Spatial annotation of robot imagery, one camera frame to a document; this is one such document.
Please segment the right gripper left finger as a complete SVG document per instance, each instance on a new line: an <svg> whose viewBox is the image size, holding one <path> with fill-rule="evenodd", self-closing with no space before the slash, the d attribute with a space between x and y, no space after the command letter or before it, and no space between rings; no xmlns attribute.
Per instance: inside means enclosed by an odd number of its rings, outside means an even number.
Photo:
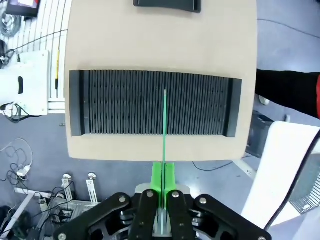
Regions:
<svg viewBox="0 0 320 240"><path fill-rule="evenodd" d="M118 192L59 227L54 240L152 240L163 165L153 163L150 185L130 197Z"/></svg>

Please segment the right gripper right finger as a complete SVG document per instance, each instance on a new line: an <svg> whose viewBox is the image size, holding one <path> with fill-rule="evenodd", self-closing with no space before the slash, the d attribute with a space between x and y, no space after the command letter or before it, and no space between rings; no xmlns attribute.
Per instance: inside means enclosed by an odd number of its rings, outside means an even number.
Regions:
<svg viewBox="0 0 320 240"><path fill-rule="evenodd" d="M173 240L272 240L251 223L208 194L193 198L178 189L175 165L163 167L164 196Z"/></svg>

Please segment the green circuit board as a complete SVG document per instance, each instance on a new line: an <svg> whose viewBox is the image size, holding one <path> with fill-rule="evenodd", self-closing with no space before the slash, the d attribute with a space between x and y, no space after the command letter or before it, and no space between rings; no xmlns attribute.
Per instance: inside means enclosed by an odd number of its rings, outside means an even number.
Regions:
<svg viewBox="0 0 320 240"><path fill-rule="evenodd" d="M161 222L160 234L164 234L165 215L166 215L166 135L167 135L167 90L163 92L163 137L162 137L162 173L161 173Z"/></svg>

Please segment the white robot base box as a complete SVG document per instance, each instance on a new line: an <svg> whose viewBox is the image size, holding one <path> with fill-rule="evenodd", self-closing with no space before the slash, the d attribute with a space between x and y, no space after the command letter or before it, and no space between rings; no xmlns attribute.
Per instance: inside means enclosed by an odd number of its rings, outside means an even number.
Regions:
<svg viewBox="0 0 320 240"><path fill-rule="evenodd" d="M18 104L32 116L48 114L49 56L47 50L24 52L0 69L0 107Z"/></svg>

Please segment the black slotted PCB rack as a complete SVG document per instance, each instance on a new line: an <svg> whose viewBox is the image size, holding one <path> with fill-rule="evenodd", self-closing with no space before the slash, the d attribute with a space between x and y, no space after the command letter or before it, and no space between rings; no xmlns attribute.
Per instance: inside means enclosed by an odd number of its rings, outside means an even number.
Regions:
<svg viewBox="0 0 320 240"><path fill-rule="evenodd" d="M141 70L70 71L71 134L161 135L164 90L166 134L235 137L241 79Z"/></svg>

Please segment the white table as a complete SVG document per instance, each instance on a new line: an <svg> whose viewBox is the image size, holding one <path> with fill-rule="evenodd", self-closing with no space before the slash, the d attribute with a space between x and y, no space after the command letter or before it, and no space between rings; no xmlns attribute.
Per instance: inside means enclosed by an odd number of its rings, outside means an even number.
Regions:
<svg viewBox="0 0 320 240"><path fill-rule="evenodd" d="M274 122L242 217L263 229L284 201L296 173L320 127Z"/></svg>

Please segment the grey mesh basket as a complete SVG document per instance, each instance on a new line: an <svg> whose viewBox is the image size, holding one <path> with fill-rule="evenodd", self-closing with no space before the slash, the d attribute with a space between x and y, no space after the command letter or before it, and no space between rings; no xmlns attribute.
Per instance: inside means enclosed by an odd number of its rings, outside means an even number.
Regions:
<svg viewBox="0 0 320 240"><path fill-rule="evenodd" d="M304 215L320 206L320 173L306 173L298 180L289 203Z"/></svg>

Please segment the person in red jacket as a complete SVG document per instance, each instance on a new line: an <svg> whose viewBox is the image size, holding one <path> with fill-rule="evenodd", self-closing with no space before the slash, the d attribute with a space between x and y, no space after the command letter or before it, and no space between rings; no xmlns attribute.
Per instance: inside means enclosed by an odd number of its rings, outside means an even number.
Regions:
<svg viewBox="0 0 320 240"><path fill-rule="evenodd" d="M320 72L256 70L255 93L320 119Z"/></svg>

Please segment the white slatted panel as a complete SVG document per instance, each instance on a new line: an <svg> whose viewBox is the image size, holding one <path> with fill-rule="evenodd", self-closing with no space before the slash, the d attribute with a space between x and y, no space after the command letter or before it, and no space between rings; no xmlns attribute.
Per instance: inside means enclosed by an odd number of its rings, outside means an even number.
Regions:
<svg viewBox="0 0 320 240"><path fill-rule="evenodd" d="M49 51L48 110L65 111L65 57L69 19L73 0L40 0L37 18L22 20L20 30L11 38L1 36L10 49L20 53ZM59 56L58 90L55 89L57 52Z"/></svg>

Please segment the small black screen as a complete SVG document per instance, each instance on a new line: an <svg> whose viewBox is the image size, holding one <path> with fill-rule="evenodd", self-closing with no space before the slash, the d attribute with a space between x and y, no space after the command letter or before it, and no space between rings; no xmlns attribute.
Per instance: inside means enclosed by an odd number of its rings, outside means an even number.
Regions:
<svg viewBox="0 0 320 240"><path fill-rule="evenodd" d="M36 18L41 0L7 0L5 13L8 15Z"/></svg>

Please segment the aluminium frame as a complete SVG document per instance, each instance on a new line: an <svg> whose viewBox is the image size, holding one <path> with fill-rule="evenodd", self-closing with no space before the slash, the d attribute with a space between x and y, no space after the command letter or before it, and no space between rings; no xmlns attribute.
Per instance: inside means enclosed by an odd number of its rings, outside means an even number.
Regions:
<svg viewBox="0 0 320 240"><path fill-rule="evenodd" d="M55 230L95 207L99 203L95 188L96 179L97 175L89 172L85 180L89 201L76 200L75 183L67 173L63 175L62 186L57 188L57 192L39 192L16 187L16 193L26 195L22 208L25 208L32 198L37 198L40 205L40 213L36 214L40 220L37 226L31 229L27 240L54 240L50 233L46 233L47 227Z"/></svg>

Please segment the yellow handled tool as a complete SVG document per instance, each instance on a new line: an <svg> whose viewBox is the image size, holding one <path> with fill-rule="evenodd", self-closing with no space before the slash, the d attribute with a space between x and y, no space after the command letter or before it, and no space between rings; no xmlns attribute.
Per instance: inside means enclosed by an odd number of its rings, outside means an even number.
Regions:
<svg viewBox="0 0 320 240"><path fill-rule="evenodd" d="M59 89L59 66L60 66L60 49L57 51L56 68L55 68L55 90Z"/></svg>

